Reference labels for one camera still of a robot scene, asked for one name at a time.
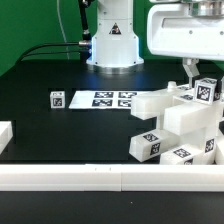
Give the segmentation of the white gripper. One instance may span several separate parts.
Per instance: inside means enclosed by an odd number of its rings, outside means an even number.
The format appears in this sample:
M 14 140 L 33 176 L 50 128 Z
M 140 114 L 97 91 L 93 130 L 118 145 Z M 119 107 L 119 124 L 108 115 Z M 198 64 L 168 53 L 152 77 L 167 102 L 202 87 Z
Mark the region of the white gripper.
M 189 87 L 198 59 L 224 61 L 224 3 L 154 5 L 147 18 L 147 46 L 154 55 L 181 57 Z

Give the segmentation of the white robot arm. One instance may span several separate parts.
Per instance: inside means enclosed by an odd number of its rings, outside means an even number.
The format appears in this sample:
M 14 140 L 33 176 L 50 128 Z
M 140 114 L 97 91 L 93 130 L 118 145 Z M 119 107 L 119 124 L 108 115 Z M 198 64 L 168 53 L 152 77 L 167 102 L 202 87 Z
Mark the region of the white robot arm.
M 224 0 L 148 0 L 147 47 L 151 54 L 179 57 L 189 78 L 201 59 L 224 61 Z M 97 32 L 87 64 L 113 74 L 139 66 L 133 31 L 133 0 L 98 0 Z

